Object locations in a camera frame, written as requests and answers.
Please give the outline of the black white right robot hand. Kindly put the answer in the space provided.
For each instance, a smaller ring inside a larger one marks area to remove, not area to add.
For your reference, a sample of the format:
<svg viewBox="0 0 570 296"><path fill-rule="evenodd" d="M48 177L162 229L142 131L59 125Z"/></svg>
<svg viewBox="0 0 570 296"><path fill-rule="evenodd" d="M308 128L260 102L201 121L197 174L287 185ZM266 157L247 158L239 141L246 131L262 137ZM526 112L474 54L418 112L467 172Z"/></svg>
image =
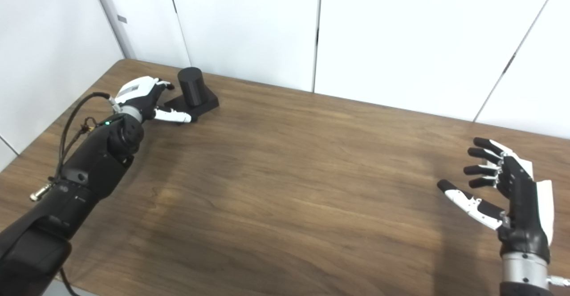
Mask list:
<svg viewBox="0 0 570 296"><path fill-rule="evenodd" d="M459 189L442 179L437 187L466 215L495 230L500 254L526 253L550 263L554 233L554 197L550 180L535 181L533 163L489 138L476 137L468 155L485 164L464 167L472 175L470 188L496 189L509 202L507 209Z"/></svg>

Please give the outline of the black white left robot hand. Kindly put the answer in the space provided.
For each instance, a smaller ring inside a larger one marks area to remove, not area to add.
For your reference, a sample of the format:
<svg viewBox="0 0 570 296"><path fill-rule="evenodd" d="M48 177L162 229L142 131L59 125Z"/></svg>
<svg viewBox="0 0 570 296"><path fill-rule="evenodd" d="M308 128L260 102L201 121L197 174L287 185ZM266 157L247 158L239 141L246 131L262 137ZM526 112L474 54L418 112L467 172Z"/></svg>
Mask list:
<svg viewBox="0 0 570 296"><path fill-rule="evenodd" d="M162 120L172 123L191 123L193 118L186 112L159 105L163 91L175 89L174 85L160 78L144 76L124 84L116 97L109 99L114 114L127 114L140 123L147 120Z"/></svg>

